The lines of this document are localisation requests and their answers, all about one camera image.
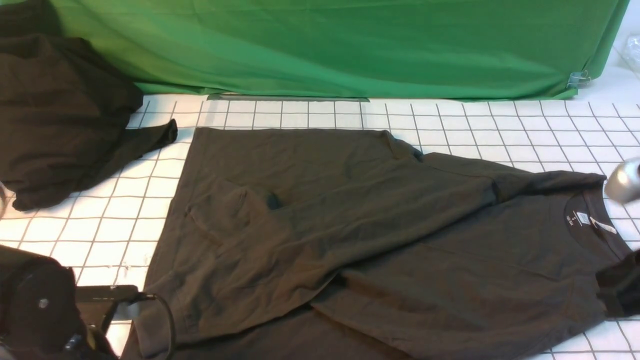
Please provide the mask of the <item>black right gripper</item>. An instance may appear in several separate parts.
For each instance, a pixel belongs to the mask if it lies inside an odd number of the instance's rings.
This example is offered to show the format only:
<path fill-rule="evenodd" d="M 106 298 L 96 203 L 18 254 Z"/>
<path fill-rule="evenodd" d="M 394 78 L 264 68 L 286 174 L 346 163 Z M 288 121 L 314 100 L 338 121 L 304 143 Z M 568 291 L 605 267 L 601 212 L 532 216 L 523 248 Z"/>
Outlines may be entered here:
<path fill-rule="evenodd" d="M 640 314 L 640 251 L 634 250 L 624 259 L 595 275 L 608 318 L 629 318 Z"/>

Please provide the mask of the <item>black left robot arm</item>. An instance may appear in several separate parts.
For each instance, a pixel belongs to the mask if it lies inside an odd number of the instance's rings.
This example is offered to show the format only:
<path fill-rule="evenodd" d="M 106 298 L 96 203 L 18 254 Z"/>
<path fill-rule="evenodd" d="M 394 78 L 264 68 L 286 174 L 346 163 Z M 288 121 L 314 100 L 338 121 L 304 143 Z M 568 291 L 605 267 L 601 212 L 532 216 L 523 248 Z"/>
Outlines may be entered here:
<path fill-rule="evenodd" d="M 0 259 L 3 360 L 117 359 L 106 337 L 83 321 L 72 269 L 9 246 Z"/>

